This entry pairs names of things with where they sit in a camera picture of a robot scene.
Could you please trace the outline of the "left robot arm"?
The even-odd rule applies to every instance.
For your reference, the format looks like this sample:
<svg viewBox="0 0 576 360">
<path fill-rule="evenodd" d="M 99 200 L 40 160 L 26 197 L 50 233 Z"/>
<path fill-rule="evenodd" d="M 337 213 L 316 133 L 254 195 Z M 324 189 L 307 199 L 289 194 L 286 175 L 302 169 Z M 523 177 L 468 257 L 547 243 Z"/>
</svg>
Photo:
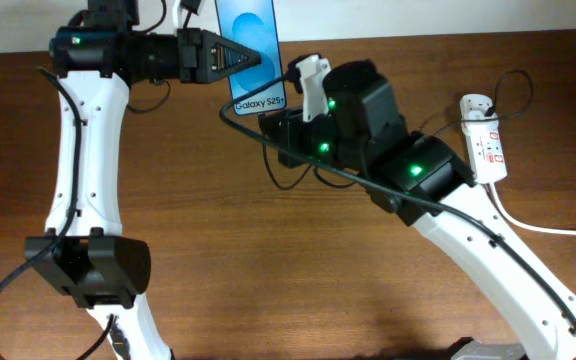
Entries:
<svg viewBox="0 0 576 360">
<path fill-rule="evenodd" d="M 256 66 L 260 54 L 218 34 L 139 26 L 134 1 L 97 0 L 51 40 L 51 80 L 60 97 L 55 194 L 45 232 L 25 258 L 58 293 L 103 328 L 119 359 L 170 359 L 148 305 L 148 245 L 126 238 L 118 204 L 122 121 L 133 84 L 209 84 Z"/>
</svg>

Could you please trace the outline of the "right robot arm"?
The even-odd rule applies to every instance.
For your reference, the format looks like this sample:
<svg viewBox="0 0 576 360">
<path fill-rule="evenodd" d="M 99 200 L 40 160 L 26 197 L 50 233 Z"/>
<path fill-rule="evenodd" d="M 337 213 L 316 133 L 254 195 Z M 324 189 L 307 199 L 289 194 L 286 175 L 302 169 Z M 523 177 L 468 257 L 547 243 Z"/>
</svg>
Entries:
<svg viewBox="0 0 576 360">
<path fill-rule="evenodd" d="M 528 359 L 576 359 L 576 295 L 503 219 L 471 168 L 442 140 L 408 129 L 370 61 L 302 57 L 284 74 L 301 107 L 263 118 L 285 163 L 361 185 L 371 201 L 446 253 L 516 334 Z"/>
</svg>

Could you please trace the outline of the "blue Galaxy smartphone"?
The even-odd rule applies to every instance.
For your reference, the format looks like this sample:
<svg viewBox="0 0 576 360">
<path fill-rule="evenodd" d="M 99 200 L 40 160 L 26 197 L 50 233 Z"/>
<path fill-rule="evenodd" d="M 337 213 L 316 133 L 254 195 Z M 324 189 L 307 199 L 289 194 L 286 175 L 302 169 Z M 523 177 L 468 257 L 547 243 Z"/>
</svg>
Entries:
<svg viewBox="0 0 576 360">
<path fill-rule="evenodd" d="M 229 77 L 233 99 L 283 75 L 273 0 L 216 0 L 221 35 L 253 51 L 247 59 L 238 52 L 229 53 L 229 63 L 246 59 L 249 68 Z"/>
</svg>

